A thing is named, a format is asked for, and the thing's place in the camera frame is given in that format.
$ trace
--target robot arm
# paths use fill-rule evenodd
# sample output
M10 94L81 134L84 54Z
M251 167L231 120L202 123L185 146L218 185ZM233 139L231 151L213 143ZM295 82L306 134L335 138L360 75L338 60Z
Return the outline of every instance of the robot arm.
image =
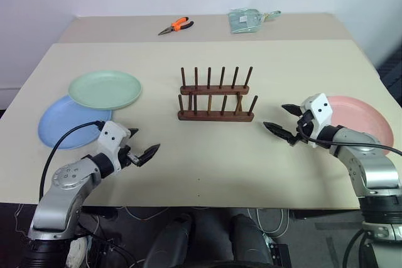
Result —
M356 146L379 141L367 133L331 126L332 109L325 94L309 97L301 106L282 107L300 118L297 135L271 122L264 122L265 127L292 146L303 141L329 149L346 166L364 216L362 226L371 241L366 245L370 248L367 254L374 254L377 261L373 267L402 267L402 185L398 172L382 149ZM393 257L385 262L389 254Z
M64 267L81 206L92 190L111 173L131 163L142 166L157 152L159 144L142 156L130 153L126 143L137 131L106 122L97 140L95 156L87 155L54 173L50 189L36 207L28 232L29 250L20 267Z

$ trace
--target grey floor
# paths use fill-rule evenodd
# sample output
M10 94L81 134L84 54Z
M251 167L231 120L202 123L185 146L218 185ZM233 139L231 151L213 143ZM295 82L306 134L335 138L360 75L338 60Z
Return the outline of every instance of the grey floor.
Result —
M0 203L0 268L17 267L22 248L26 242L24 235L15 232L14 213L17 204ZM25 205L18 217L18 229L27 231L35 206ZM147 217L161 208L130 208L132 213ZM158 232L168 221L182 212L193 212L196 219L195 240L188 251L187 261L232 259L228 228L232 216L243 213L243 208L170 208L160 216L147 222L130 217L125 209L118 210L114 221L100 219L108 238L115 238L123 247L135 254L138 259L146 257ZM255 219L255 210L251 210ZM279 210L260 210L260 218L266 230L275 228L280 218ZM339 268L342 256L350 238L361 226L359 211L327 215L324 217L296 220L292 218L288 231L277 242L288 244L294 268L319 267ZM96 222L88 216L82 223L94 229ZM119 254L109 252L102 267L126 267ZM351 253L349 266L357 267L357 249Z

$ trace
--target green plate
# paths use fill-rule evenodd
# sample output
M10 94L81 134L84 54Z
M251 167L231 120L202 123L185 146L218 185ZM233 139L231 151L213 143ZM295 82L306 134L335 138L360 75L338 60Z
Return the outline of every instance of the green plate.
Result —
M93 109L113 110L134 102L141 93L141 83L124 72L90 72L71 82L69 96L78 104Z

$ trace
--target pink plate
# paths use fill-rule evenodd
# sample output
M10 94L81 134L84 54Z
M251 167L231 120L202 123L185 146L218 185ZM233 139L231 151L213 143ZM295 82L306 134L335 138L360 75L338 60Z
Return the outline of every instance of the pink plate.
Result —
M359 132L369 133L381 144L392 147L394 136L386 119L369 104L353 97L328 97L332 110L332 125L342 125Z

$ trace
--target pliers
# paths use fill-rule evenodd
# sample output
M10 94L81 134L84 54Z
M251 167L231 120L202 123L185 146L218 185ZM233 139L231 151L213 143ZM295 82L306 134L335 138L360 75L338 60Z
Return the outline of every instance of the pliers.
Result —
M172 31L180 31L181 29L191 27L194 24L193 21L190 21L187 24L181 25L182 23L186 22L187 20L188 20L188 17L180 18L176 22L172 23L171 26L169 26L168 28L165 28L163 31L161 31L158 34L158 36L163 35L163 34L167 34L167 33L171 33Z

